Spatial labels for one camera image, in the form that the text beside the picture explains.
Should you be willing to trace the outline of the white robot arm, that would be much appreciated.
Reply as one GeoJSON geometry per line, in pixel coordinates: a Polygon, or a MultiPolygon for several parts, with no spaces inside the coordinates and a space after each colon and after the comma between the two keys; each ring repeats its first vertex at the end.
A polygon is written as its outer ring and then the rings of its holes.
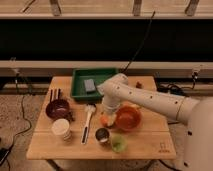
{"type": "Polygon", "coordinates": [[[129,101],[187,126],[182,171],[213,171],[213,97],[194,98],[134,88],[119,73],[98,85],[102,106],[114,113],[129,101]]]}

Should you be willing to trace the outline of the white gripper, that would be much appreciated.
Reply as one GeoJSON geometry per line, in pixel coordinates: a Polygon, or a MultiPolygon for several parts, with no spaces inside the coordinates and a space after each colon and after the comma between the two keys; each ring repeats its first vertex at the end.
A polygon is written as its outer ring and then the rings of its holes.
{"type": "Polygon", "coordinates": [[[116,120],[116,113],[110,112],[110,111],[107,111],[107,110],[103,110],[102,115],[106,115],[108,117],[108,120],[109,120],[109,126],[108,127],[112,127],[115,123],[115,120],[116,120]]]}

